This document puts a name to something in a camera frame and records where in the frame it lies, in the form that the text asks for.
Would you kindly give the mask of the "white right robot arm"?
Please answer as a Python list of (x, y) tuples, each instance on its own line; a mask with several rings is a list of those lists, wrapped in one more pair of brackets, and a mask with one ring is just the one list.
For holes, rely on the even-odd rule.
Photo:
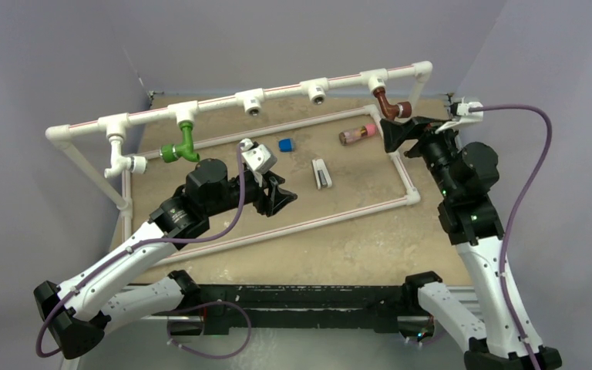
[(480, 142), (460, 147), (456, 132), (437, 132), (436, 124), (428, 117), (381, 119), (380, 129), (386, 153), (414, 141), (405, 157), (422, 158), (442, 194), (439, 222), (469, 272), (482, 315), (452, 297), (432, 272), (405, 279), (404, 308), (431, 314), (462, 350), (467, 369), (560, 368), (559, 351), (530, 322), (503, 251), (506, 232), (488, 195), (500, 178), (496, 152)]

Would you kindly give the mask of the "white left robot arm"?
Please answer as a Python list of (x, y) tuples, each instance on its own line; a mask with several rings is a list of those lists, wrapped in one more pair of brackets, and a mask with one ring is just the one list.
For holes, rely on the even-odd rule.
[(118, 324), (162, 311), (190, 315), (199, 304), (195, 283), (185, 273), (172, 273), (138, 298), (125, 298), (120, 290), (149, 267), (188, 244), (204, 243), (210, 217), (235, 210), (234, 226), (244, 205), (272, 217), (298, 196), (281, 189), (284, 178), (272, 171), (255, 177), (239, 160), (239, 174), (229, 177), (226, 164), (201, 160), (184, 184), (151, 213), (125, 242), (93, 266), (59, 284), (44, 281), (33, 294), (44, 321), (36, 341), (42, 358), (42, 338), (50, 333), (58, 352), (78, 358), (95, 348)]

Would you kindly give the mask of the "brown water faucet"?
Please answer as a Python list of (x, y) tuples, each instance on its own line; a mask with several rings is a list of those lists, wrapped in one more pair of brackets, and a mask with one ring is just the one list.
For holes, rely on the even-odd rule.
[(384, 87), (373, 89), (372, 95), (377, 99), (382, 115), (386, 119), (395, 121), (396, 119), (408, 119), (412, 116), (412, 104), (409, 101), (391, 104), (387, 99)]

